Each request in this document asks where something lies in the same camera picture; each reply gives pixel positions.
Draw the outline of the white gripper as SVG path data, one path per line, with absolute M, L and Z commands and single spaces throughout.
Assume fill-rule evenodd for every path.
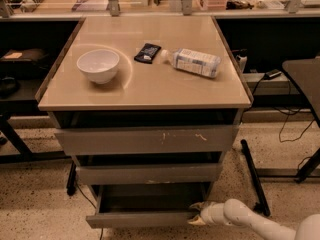
M 224 204 L 216 202 L 197 202 L 189 206 L 200 211 L 199 215 L 188 220 L 190 225 L 226 225 L 228 220 L 224 214 Z

